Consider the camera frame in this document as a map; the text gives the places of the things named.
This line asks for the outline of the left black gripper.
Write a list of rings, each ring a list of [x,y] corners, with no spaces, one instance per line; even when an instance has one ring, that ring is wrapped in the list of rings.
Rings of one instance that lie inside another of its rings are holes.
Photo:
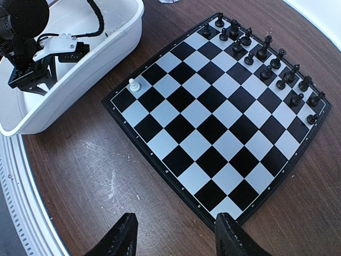
[[[17,87],[23,92],[45,95],[47,91],[38,85],[45,84],[50,90],[57,81],[55,56],[48,55],[29,64],[24,70],[13,68],[8,85],[13,89]]]

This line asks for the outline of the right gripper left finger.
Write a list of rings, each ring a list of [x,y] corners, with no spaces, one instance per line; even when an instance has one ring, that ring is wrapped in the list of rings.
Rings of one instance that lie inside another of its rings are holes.
[[[136,255],[137,230],[135,213],[125,213],[85,255]]]

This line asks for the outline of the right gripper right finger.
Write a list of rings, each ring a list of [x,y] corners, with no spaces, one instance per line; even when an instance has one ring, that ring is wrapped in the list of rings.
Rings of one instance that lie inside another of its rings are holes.
[[[219,213],[216,217],[215,243],[217,255],[271,255],[228,213]]]

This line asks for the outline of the white chess pawn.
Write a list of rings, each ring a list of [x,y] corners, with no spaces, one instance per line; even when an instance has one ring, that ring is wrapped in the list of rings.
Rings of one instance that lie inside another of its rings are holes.
[[[140,85],[140,83],[137,82],[135,79],[130,78],[130,79],[128,80],[128,82],[129,82],[129,89],[130,89],[132,92],[136,93],[136,92],[138,92],[138,91],[140,90],[141,85]]]

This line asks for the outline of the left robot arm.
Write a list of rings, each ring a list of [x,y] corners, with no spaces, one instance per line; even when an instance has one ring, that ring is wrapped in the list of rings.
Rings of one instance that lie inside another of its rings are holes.
[[[51,89],[57,82],[52,55],[34,60],[42,49],[35,37],[45,29],[49,16],[47,1],[1,1],[1,56],[13,66],[8,81],[11,88],[45,95],[38,84]]]

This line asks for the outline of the black chess pieces row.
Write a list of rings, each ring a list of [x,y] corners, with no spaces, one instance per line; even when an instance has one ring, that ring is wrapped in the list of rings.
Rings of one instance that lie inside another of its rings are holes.
[[[260,41],[251,29],[218,13],[186,42],[186,58],[205,90],[195,96],[228,129],[289,131],[297,140],[323,122],[329,104],[310,77],[290,66],[285,50],[272,51],[271,36]]]

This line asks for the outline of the white rectangular tray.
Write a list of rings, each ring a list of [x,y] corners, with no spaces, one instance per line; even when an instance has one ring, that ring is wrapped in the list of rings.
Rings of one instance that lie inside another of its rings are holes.
[[[1,60],[1,134],[36,134],[47,129],[138,45],[142,35],[143,1],[96,1],[103,18],[100,36],[82,38],[90,46],[77,63],[56,61],[57,82],[45,95],[8,85],[13,66]]]

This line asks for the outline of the black and white chessboard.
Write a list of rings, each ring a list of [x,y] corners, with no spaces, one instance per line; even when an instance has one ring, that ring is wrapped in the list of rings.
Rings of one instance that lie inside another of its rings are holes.
[[[293,169],[323,122],[297,140],[289,131],[228,129],[195,96],[205,88],[186,62],[186,40],[213,14],[131,74],[102,103],[159,175],[209,227],[228,213],[244,223]]]

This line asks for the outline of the front aluminium rail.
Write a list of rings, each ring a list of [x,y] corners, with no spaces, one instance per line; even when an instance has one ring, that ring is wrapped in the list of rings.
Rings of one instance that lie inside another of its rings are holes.
[[[69,255],[41,199],[21,135],[1,135],[1,188],[26,255]]]

